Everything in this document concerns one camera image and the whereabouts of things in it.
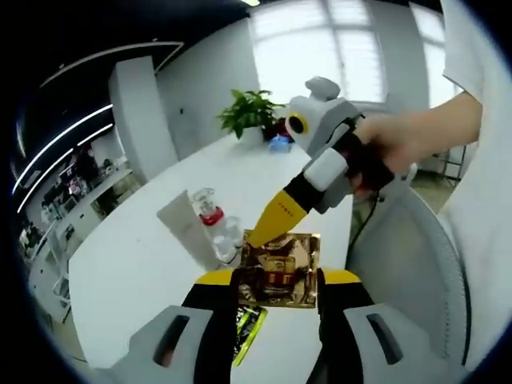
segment blue object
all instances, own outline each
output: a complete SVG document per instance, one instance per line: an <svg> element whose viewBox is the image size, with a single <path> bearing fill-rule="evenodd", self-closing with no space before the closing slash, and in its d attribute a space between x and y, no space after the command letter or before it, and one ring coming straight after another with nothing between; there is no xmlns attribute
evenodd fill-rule
<svg viewBox="0 0 512 384"><path fill-rule="evenodd" d="M291 142L284 136L277 135L270 140L270 152L287 154L291 151Z"/></svg>

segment potted plant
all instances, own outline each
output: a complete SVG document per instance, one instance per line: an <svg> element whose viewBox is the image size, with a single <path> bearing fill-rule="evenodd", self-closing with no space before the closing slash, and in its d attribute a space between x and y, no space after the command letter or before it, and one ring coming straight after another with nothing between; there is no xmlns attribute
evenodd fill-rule
<svg viewBox="0 0 512 384"><path fill-rule="evenodd" d="M271 94L268 90L231 90L231 94L234 97L233 105L225 108L218 116L222 121L222 129L234 132L245 143L261 144L262 130L271 128L277 121L274 109L284 105L274 104L265 98L263 95Z"/></svg>

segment gold snack package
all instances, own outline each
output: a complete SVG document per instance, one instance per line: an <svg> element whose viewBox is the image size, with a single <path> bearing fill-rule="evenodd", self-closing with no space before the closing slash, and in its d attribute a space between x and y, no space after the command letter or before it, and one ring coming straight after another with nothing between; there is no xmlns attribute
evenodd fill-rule
<svg viewBox="0 0 512 384"><path fill-rule="evenodd" d="M320 235L288 233L253 248L244 231L238 302L248 306L315 308Z"/></svg>

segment white table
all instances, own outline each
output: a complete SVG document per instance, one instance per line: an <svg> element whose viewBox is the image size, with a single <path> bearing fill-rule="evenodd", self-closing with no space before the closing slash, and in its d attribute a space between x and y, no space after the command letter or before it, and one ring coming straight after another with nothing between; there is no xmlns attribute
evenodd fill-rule
<svg viewBox="0 0 512 384"><path fill-rule="evenodd" d="M227 215L253 228L269 200L307 162L298 147L270 154L244 149L233 136L200 150L148 182L109 215L70 260L75 327L92 367L110 367L130 336L171 304L180 305L204 270L156 216L172 198L209 186ZM294 230L320 233L320 266L343 268L352 199L324 215L312 212ZM239 367L236 383L306 382L321 343L314 310L269 308Z"/></svg>

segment white card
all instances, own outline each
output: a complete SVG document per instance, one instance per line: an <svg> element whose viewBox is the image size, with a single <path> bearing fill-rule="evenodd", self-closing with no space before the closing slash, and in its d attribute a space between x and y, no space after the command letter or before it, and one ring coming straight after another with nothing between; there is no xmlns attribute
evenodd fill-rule
<svg viewBox="0 0 512 384"><path fill-rule="evenodd" d="M215 249L194 212L186 190L160 209L157 216L199 265L206 270L216 270L220 266Z"/></svg>

